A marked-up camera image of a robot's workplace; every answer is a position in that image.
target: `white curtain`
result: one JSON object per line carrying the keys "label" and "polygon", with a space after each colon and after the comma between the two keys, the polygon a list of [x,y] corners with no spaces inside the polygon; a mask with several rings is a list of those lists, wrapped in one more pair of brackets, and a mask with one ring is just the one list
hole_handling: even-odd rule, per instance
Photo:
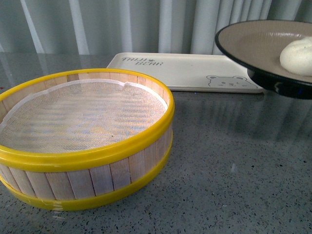
{"label": "white curtain", "polygon": [[312,22],[311,0],[0,0],[0,52],[221,54],[247,20]]}

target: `white steamer cloth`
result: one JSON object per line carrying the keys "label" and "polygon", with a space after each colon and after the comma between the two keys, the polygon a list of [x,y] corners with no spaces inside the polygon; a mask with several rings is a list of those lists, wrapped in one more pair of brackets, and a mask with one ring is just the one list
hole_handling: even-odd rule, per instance
{"label": "white steamer cloth", "polygon": [[94,149],[146,130],[167,108],[156,92],[140,84],[75,80],[16,104],[0,124],[0,144],[33,153]]}

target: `white bun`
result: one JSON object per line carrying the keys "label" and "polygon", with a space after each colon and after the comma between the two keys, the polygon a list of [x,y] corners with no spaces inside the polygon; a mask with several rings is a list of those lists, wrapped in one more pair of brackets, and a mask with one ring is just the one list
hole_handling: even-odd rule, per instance
{"label": "white bun", "polygon": [[280,55],[281,66],[291,73],[312,76],[312,37],[291,42]]}

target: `steamer basket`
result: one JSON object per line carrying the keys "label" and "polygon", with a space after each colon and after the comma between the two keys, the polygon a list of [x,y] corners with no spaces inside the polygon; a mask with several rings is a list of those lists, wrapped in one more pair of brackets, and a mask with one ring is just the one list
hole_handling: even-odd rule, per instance
{"label": "steamer basket", "polygon": [[0,121],[29,94],[73,80],[109,79],[144,85],[167,104],[148,129],[117,143],[69,153],[31,153],[0,145],[0,180],[21,201],[59,211],[84,210],[122,199],[163,168],[173,140],[174,100],[157,79],[120,69],[84,69],[37,78],[0,95]]}

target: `gray speckled countertop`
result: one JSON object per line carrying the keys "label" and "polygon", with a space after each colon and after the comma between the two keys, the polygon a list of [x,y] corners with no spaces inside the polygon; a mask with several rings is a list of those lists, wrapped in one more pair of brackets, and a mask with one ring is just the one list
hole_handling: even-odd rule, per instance
{"label": "gray speckled countertop", "polygon": [[[113,57],[0,53],[0,92]],[[312,233],[312,100],[174,92],[169,160],[123,200],[47,211],[0,184],[0,233]]]}

